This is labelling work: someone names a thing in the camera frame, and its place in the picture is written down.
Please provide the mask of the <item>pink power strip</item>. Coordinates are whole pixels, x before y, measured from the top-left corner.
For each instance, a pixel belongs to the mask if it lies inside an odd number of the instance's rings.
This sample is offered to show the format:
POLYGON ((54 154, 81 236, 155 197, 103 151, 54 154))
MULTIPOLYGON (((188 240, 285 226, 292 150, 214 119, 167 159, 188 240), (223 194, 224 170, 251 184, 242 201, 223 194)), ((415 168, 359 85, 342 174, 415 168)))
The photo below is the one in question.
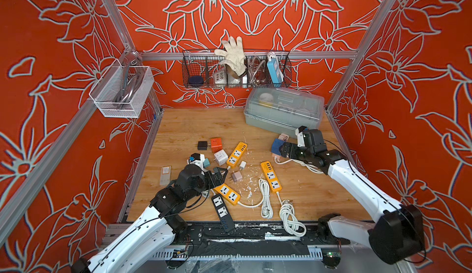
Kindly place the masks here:
POLYGON ((289 141, 290 136, 287 135, 287 134, 280 134, 278 139, 281 140, 281 141, 287 142, 287 141, 289 141))

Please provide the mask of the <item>white teal plug adapter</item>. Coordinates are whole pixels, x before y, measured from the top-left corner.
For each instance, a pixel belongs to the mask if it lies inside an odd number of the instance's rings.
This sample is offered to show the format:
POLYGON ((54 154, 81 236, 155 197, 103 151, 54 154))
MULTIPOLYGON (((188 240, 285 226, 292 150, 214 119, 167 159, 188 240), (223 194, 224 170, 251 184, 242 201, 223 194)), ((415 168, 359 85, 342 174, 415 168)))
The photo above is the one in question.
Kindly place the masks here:
POLYGON ((219 166, 223 166, 224 164, 226 164, 229 158, 227 153, 224 150, 220 150, 214 153, 214 157, 215 157, 215 161, 217 162, 219 166))

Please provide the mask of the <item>small black cube adapter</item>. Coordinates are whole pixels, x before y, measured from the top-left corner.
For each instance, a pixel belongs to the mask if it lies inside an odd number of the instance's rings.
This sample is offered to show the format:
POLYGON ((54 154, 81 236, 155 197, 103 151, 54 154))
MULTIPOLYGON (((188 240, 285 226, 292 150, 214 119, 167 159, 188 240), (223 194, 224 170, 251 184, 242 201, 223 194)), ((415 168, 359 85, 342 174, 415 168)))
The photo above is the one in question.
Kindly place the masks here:
POLYGON ((208 142, 207 141, 198 141, 197 143, 198 150, 207 150, 208 149, 208 142))

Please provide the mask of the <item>black power strip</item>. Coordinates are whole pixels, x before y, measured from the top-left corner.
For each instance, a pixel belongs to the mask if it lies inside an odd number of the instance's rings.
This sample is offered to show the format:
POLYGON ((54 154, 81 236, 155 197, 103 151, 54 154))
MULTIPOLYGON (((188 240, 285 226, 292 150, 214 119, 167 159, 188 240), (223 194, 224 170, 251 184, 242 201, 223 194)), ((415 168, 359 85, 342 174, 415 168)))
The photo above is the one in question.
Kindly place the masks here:
POLYGON ((235 224, 229 210, 224 202, 222 195, 217 194, 211 197, 211 202, 218 214, 223 230, 225 232, 232 232, 235 230, 235 224))

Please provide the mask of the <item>blue cube adapter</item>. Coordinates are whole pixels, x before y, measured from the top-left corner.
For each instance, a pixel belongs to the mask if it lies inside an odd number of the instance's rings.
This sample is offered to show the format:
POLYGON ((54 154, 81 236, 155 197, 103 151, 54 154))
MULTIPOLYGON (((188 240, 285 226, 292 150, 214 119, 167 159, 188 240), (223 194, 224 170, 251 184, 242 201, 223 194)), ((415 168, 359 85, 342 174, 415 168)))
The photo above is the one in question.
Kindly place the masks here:
POLYGON ((271 153, 274 156, 281 156, 281 151, 280 148, 284 145, 285 141, 280 140, 280 139, 275 139, 271 145, 271 153))

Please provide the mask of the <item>orange-red cube adapter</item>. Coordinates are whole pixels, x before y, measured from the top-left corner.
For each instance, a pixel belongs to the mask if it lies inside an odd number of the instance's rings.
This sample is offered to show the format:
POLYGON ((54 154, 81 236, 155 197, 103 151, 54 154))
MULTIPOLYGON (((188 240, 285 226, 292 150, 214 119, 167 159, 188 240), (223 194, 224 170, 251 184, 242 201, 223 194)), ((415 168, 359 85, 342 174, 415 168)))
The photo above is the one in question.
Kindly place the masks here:
POLYGON ((221 137, 210 139, 211 151, 217 153, 223 149, 221 137))

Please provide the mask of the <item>small pink USB charger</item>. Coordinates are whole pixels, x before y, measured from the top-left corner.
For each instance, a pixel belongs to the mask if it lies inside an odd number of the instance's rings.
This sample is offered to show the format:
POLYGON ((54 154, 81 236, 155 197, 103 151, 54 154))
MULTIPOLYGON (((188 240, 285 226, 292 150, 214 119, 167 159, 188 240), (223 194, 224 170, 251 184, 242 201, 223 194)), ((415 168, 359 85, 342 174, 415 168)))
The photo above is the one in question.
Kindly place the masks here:
POLYGON ((231 174, 231 177, 232 177, 232 180, 234 182, 240 182, 243 180, 243 176, 242 176, 242 173, 240 171, 237 171, 237 172, 233 172, 231 174))

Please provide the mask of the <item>short yellow power strip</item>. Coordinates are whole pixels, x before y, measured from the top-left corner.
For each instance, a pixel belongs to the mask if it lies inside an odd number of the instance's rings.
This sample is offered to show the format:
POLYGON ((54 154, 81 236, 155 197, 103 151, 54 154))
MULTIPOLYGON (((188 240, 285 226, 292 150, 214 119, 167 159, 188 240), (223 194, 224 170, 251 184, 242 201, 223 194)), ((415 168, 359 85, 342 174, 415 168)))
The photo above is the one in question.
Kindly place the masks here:
POLYGON ((234 169, 240 162, 243 154, 246 152, 248 145, 244 142, 239 142, 234 151, 227 160, 227 166, 234 169))

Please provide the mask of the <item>small white plug adapter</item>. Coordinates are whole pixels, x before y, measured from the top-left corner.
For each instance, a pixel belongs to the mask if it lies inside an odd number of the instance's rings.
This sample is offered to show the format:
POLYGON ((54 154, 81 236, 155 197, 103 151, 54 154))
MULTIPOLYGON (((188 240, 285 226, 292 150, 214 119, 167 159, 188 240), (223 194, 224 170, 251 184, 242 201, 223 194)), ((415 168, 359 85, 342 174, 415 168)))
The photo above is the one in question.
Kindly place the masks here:
POLYGON ((242 171, 246 167, 247 163, 245 161, 241 161, 239 165, 239 169, 242 171))

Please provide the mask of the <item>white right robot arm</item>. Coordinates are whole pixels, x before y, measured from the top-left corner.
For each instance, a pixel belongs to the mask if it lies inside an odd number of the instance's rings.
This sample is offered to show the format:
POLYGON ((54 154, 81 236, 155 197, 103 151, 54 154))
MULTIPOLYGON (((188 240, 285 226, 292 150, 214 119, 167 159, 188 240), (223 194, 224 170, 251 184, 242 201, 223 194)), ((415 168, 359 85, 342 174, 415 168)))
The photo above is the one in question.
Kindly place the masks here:
POLYGON ((363 176, 338 150, 328 150, 318 129, 296 129, 297 142, 283 142, 280 156, 316 167, 338 182, 367 211, 372 221, 350 220, 333 213, 318 220, 322 241, 346 239, 370 248, 384 263, 395 264, 417 253, 425 253, 423 215, 414 205, 389 196, 363 176))

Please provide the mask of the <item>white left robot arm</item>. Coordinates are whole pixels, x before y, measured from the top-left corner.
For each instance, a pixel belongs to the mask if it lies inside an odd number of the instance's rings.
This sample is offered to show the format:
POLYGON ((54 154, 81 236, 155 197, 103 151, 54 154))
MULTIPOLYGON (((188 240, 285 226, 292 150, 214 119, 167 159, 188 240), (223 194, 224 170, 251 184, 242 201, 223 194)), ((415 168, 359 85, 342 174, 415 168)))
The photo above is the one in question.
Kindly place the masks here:
POLYGON ((215 167, 204 171, 188 164, 177 179, 157 192, 149 206, 111 244, 90 259, 80 258, 71 267, 73 273, 133 273, 153 254, 182 241, 188 224, 180 216, 188 201, 203 192, 221 186, 228 170, 215 167))

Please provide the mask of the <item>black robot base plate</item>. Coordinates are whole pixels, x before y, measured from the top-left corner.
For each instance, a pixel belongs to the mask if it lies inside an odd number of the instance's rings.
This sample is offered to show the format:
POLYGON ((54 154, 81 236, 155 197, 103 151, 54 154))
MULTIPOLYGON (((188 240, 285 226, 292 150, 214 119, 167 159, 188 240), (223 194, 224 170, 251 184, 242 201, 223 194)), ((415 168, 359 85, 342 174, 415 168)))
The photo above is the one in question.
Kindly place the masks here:
POLYGON ((302 245, 350 245, 347 239, 323 240, 318 233, 318 223, 305 223, 307 232, 302 237, 288 234, 280 221, 238 221, 235 228, 226 232, 222 224, 216 221, 190 221, 186 234, 195 245, 205 241, 249 242, 249 241, 288 241, 302 245))

